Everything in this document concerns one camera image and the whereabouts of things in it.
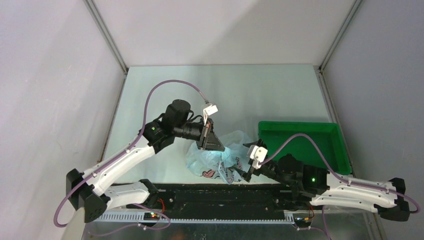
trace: crumpled plastic bag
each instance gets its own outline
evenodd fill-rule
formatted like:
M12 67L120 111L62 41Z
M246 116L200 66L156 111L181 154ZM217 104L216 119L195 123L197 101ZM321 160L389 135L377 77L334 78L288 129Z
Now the crumpled plastic bag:
M249 168L249 148L243 144L253 141L240 130L223 135L219 140L225 146L225 151L199 150L193 142L185 156L187 168L196 176L221 178L226 184L240 182L242 178L234 168L244 171Z

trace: green plastic tray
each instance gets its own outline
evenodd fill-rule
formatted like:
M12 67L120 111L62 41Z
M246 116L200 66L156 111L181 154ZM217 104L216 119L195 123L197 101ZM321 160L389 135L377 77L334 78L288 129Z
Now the green plastic tray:
M258 130L259 138L268 148L268 156L275 153L290 136L302 133L313 139L334 171L342 175L352 172L342 133L336 123L260 121ZM327 168L314 146L304 137L296 137L289 142L273 161L278 161L286 154L293 155L307 165Z

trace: gray wall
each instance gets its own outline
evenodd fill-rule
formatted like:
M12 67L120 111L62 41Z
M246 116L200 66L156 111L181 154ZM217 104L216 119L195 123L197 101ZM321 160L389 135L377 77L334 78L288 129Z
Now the gray wall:
M123 74L82 0L1 1L0 66L0 239L60 239L65 175L101 156Z
M421 204L423 64L424 1L366 0L324 72L358 175L404 178ZM423 213L382 221L391 240L423 237Z

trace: table surface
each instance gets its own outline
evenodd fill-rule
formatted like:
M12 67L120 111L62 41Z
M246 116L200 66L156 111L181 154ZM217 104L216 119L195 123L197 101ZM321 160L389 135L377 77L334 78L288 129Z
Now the table surface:
M328 122L329 116L310 64L269 65L193 65L130 67L105 150L109 159L134 139L143 122L143 109L153 86L169 79L190 82L216 103L212 116L218 136L241 130L256 140L259 121ZM180 83L160 86L152 95L147 110L150 122L175 99L191 104L200 114L200 95ZM220 179L193 175L186 167L186 153L192 142L175 143L144 160L118 183L149 179L152 183L224 184ZM253 176L250 184L276 183L264 176ZM237 184L248 184L244 181Z

